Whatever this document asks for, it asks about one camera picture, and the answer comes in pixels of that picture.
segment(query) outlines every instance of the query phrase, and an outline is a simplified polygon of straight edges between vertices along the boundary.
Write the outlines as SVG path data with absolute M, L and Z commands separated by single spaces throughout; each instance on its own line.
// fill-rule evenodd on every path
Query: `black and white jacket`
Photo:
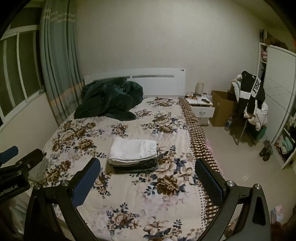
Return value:
M 243 71 L 237 115 L 241 116 L 246 106 L 248 113 L 256 115 L 257 108 L 261 109 L 264 101 L 265 91 L 261 80 L 256 75 Z

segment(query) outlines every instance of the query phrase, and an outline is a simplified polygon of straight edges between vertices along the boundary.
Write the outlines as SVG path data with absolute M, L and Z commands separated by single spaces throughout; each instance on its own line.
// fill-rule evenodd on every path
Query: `white nightstand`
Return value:
M 213 103 L 209 102 L 208 104 L 203 102 L 201 99 L 206 99 L 206 97 L 197 97 L 197 99 L 188 99 L 187 102 L 190 104 L 192 111 L 197 117 L 201 126 L 207 126 L 209 122 L 209 118 L 213 117 L 215 108 L 213 107 Z

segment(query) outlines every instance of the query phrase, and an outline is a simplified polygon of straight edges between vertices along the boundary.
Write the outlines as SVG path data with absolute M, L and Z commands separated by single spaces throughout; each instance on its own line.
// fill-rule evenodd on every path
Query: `checkered fabric trim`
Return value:
M 205 144 L 206 138 L 205 138 L 204 131 L 201 128 L 195 114 L 191 110 L 189 103 L 184 98 L 179 98 L 179 105 L 181 107 L 182 114 L 185 118 L 185 122 L 188 126 L 188 133 L 189 133 L 189 139 L 191 144 L 190 148 L 196 160 L 198 158 L 204 158 L 213 170 L 220 172 L 217 166 L 217 163 L 215 162 L 214 158 L 212 157 L 212 154 L 210 153 L 209 149 Z M 204 194 L 203 194 L 204 200 L 202 202 L 202 207 L 205 208 L 205 211 L 203 212 L 204 214 L 203 221 L 205 226 L 208 226 L 213 220 L 213 218 L 215 217 L 215 215 L 217 214 L 219 207 L 214 206 L 212 204 L 205 189 L 204 188 L 202 189 L 204 191 Z

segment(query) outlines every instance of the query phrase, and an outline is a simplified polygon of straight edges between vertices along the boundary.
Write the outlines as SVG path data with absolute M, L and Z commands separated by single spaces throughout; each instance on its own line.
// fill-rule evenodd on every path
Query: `screw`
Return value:
M 34 187 L 34 189 L 36 189 L 36 190 L 39 190 L 40 188 L 41 188 L 40 184 L 36 184 L 35 187 Z
M 258 190 L 260 190 L 262 187 L 261 187 L 260 184 L 255 184 L 255 188 L 258 189 Z
M 68 180 L 64 180 L 64 181 L 61 182 L 61 185 L 62 185 L 63 187 L 68 186 L 68 184 L 69 184 L 69 181 L 68 181 Z
M 230 186 L 230 187 L 233 187 L 235 185 L 234 181 L 227 181 L 227 185 Z

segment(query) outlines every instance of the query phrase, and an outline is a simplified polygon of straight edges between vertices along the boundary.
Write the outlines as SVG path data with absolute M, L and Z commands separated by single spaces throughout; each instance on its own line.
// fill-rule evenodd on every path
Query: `smartphone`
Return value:
M 210 103 L 210 102 L 209 102 L 208 100 L 206 100 L 206 99 L 202 99 L 202 101 L 205 102 L 205 103 L 207 103 L 207 104 Z

